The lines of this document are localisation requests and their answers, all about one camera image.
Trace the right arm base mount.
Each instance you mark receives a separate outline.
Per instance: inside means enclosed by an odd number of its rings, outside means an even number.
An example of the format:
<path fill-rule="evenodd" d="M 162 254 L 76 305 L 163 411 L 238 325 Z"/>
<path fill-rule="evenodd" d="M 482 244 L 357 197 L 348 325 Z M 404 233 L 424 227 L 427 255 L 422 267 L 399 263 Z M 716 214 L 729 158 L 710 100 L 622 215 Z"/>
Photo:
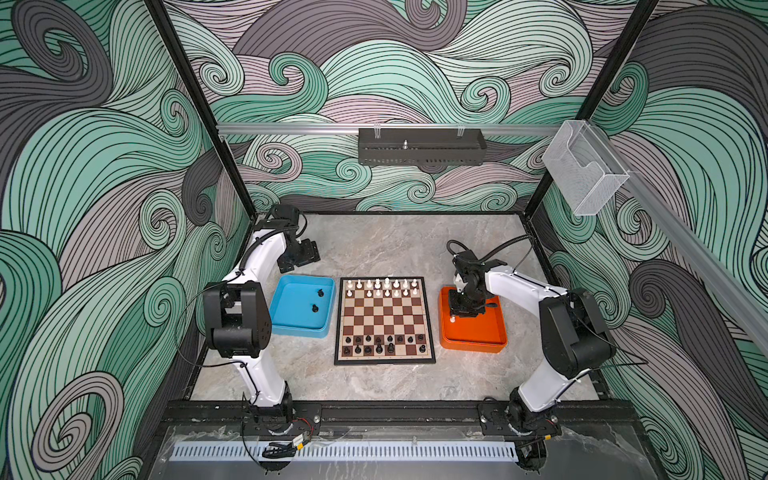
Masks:
<path fill-rule="evenodd" d="M 485 435 L 549 439 L 562 430 L 554 420 L 553 408 L 532 412 L 521 401 L 489 401 L 477 405 L 481 428 Z"/>

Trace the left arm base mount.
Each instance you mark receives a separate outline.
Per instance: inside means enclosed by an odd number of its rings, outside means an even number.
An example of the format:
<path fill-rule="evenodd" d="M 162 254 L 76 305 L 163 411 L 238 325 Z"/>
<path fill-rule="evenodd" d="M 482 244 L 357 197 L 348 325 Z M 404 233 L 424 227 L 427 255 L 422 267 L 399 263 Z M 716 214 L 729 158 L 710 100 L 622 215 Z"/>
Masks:
<path fill-rule="evenodd" d="M 247 436 L 288 438 L 306 433 L 313 436 L 321 423 L 322 406 L 317 402 L 296 401 L 289 406 L 256 407 L 243 404 L 241 426 Z"/>

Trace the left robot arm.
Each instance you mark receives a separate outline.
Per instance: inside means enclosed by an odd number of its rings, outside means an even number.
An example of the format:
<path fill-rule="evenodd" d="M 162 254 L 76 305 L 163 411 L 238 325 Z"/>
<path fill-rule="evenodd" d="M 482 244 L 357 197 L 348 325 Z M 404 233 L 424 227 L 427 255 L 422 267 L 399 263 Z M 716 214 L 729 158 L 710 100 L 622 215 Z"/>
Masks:
<path fill-rule="evenodd" d="M 317 244 L 304 237 L 307 225 L 299 208 L 272 206 L 234 269 L 202 293 L 208 348 L 239 373 L 249 410 L 289 422 L 294 420 L 290 388 L 267 351 L 273 324 L 262 282 L 275 268 L 288 273 L 320 260 Z"/>

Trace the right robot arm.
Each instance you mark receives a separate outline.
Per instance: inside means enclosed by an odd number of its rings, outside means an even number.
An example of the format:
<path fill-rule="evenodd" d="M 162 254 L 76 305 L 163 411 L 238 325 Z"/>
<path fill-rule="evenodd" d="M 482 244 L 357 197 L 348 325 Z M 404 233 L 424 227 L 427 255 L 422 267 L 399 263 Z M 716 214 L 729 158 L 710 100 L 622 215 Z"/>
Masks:
<path fill-rule="evenodd" d="M 454 287 L 448 293 L 450 317 L 478 318 L 497 297 L 539 320 L 544 360 L 510 397 L 510 411 L 519 418 L 551 410 L 573 383 L 597 370 L 617 350 L 607 338 L 606 322 L 592 294 L 543 283 L 494 258 L 527 238 L 513 237 L 482 257 L 457 240 L 446 242 L 455 269 Z"/>

